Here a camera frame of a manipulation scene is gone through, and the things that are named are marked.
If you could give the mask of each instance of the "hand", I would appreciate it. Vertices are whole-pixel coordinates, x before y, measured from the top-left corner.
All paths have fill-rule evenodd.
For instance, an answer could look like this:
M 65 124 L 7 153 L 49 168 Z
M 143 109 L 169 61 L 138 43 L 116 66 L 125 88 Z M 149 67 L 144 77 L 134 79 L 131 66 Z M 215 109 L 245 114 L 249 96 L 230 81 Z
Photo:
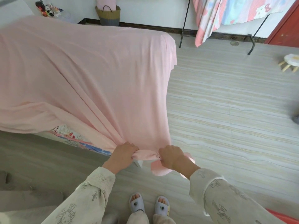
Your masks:
M 159 149 L 159 154 L 164 167 L 175 170 L 188 179 L 195 171 L 200 169 L 199 166 L 184 155 L 180 147 L 167 145 L 165 148 Z
M 174 169 L 174 163 L 178 159 L 185 158 L 185 155 L 181 148 L 173 145 L 167 145 L 165 148 L 160 148 L 159 155 L 162 165 L 171 170 Z
M 139 150 L 139 148 L 129 142 L 118 145 L 102 167 L 117 174 L 120 170 L 127 168 L 133 162 L 132 156 L 137 150 Z

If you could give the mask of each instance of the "sleeve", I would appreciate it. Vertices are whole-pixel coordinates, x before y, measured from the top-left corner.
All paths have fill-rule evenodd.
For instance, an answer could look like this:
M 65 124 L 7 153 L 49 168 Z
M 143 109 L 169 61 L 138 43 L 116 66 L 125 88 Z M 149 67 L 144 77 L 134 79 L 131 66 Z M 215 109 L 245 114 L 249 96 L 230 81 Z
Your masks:
M 198 169 L 191 175 L 190 196 L 216 224 L 284 223 L 209 169 Z
M 115 175 L 99 167 L 42 224 L 101 223 Z

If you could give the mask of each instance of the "baseboard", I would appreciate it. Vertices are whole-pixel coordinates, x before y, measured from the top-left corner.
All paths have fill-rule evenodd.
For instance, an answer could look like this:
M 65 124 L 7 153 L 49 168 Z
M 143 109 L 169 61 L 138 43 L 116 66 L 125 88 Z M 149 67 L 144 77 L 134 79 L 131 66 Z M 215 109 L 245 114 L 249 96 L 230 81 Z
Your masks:
M 100 20 L 97 20 L 97 19 L 84 18 L 83 20 L 81 20 L 79 22 L 79 24 L 87 24 L 87 23 L 101 25 Z M 174 33 L 174 34 L 182 33 L 182 28 L 150 26 L 150 25 L 143 25 L 143 24 L 136 24 L 136 23 L 124 23 L 124 22 L 120 22 L 119 26 L 142 28 L 142 29 L 149 29 L 149 30 L 156 30 L 156 31 L 164 31 L 167 33 Z M 184 36 L 186 36 L 186 37 L 195 37 L 196 33 L 197 33 L 197 30 L 189 30 L 189 29 L 184 30 Z M 212 32 L 212 34 L 209 38 L 220 39 L 220 40 L 230 40 L 230 41 L 251 42 L 250 38 L 246 37 L 246 35 L 224 34 L 224 33 L 218 33 L 218 32 Z M 266 41 L 266 38 L 262 38 L 262 37 L 254 37 L 254 39 L 255 39 L 256 43 L 264 43 Z

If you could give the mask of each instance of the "basket handle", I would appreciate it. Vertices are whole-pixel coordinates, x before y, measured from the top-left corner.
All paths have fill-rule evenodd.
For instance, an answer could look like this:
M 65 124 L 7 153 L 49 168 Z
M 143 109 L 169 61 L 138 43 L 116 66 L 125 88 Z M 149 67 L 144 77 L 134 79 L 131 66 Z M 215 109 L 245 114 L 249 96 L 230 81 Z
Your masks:
M 104 8 L 105 8 L 106 6 L 107 6 L 108 8 L 110 8 L 108 5 L 104 5 L 104 7 L 103 7 L 103 11 L 104 11 Z M 111 10 L 111 8 L 110 8 L 110 11 L 113 12 L 113 11 Z

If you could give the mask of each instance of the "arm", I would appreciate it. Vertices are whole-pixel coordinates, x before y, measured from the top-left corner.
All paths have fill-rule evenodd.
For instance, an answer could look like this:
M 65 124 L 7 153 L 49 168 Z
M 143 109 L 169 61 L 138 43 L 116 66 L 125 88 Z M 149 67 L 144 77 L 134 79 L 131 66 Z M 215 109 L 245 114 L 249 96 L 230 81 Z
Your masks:
M 160 149 L 159 154 L 163 166 L 176 170 L 190 180 L 190 196 L 214 223 L 284 223 L 221 175 L 192 163 L 179 147 L 167 146 Z
M 42 224 L 101 223 L 115 174 L 132 163 L 137 150 L 128 142 L 116 147 L 109 160 L 94 170 Z

